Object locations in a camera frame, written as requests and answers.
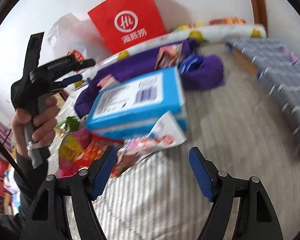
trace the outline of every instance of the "clamp handle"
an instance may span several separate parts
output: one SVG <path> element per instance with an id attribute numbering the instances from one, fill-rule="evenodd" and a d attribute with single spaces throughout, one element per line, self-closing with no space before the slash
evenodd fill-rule
<path id="1" fill-rule="evenodd" d="M 38 127 L 34 126 L 33 119 L 47 109 L 45 100 L 49 96 L 49 94 L 39 96 L 37 99 L 30 101 L 28 104 L 25 105 L 25 107 L 23 107 L 32 116 L 31 122 L 23 125 L 27 145 L 30 142 L 32 142 L 33 144 L 36 143 L 32 140 L 32 135 L 38 129 Z M 48 146 L 45 146 L 29 150 L 28 155 L 31 158 L 32 166 L 35 169 L 38 166 L 40 166 L 43 163 L 43 161 L 50 157 L 50 152 Z"/>

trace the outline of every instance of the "fingers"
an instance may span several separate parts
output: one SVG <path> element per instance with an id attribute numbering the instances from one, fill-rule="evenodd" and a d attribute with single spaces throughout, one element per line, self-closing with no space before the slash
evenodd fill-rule
<path id="1" fill-rule="evenodd" d="M 51 119 L 55 118 L 56 115 L 59 113 L 59 109 L 57 106 L 51 106 L 49 107 L 46 111 L 44 111 L 42 114 L 37 115 L 34 119 L 33 119 L 33 124 L 36 127 L 39 127 L 40 125 L 42 125 L 45 122 L 50 121 Z"/>
<path id="2" fill-rule="evenodd" d="M 56 136 L 56 133 L 54 130 L 50 131 L 49 133 L 47 133 L 45 136 L 43 136 L 43 138 L 39 141 L 40 146 L 46 146 L 47 144 L 50 144 L 54 137 Z"/>
<path id="3" fill-rule="evenodd" d="M 32 135 L 32 139 L 34 142 L 40 142 L 43 140 L 43 138 L 47 135 L 51 135 L 51 131 L 54 132 L 54 127 L 57 125 L 56 119 L 50 119 L 47 122 L 45 122 L 40 128 L 38 128 Z"/>
<path id="4" fill-rule="evenodd" d="M 57 100 L 55 97 L 48 97 L 46 100 L 45 100 L 45 103 L 46 105 L 49 107 L 49 106 L 55 106 L 57 105 Z"/>
<path id="5" fill-rule="evenodd" d="M 23 110 L 22 108 L 18 108 L 16 110 L 15 115 L 13 116 L 11 126 L 18 126 L 21 124 L 26 124 L 31 121 L 31 115 Z"/>
<path id="6" fill-rule="evenodd" d="M 11 122 L 12 133 L 17 142 L 17 151 L 20 155 L 27 157 L 27 144 L 25 139 L 25 134 L 23 131 L 23 124 L 29 123 L 31 121 L 31 115 L 25 110 L 19 108 L 16 110 Z"/>

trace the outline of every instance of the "purple towel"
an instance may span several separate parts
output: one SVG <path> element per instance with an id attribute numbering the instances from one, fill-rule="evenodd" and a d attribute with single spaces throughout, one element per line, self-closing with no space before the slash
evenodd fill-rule
<path id="1" fill-rule="evenodd" d="M 188 38 L 183 43 L 181 53 L 187 57 L 198 46 L 199 44 L 195 39 Z M 92 80 L 88 78 L 88 88 L 81 92 L 74 105 L 78 116 L 82 118 L 90 112 L 94 100 L 99 94 L 100 87 L 97 87 L 97 84 L 101 79 L 111 74 L 117 81 L 123 82 L 153 71 L 159 49 L 160 47 L 157 47 L 127 57 L 100 69 Z M 185 90 L 209 90 L 223 85 L 222 61 L 216 55 L 206 56 L 198 70 L 183 73 L 181 80 Z"/>

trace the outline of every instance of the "white snack bag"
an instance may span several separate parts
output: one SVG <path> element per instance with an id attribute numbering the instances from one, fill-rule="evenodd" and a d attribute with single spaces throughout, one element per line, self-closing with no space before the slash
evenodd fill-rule
<path id="1" fill-rule="evenodd" d="M 131 139 L 117 152 L 117 163 L 111 178 L 120 176 L 127 168 L 140 162 L 151 153 L 178 146 L 186 136 L 170 111 L 163 114 L 147 136 Z"/>

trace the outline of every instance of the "red paper bag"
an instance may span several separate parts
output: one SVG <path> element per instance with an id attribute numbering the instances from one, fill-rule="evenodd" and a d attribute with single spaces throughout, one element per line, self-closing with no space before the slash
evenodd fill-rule
<path id="1" fill-rule="evenodd" d="M 153 0 L 106 0 L 88 14 L 112 53 L 167 33 Z"/>

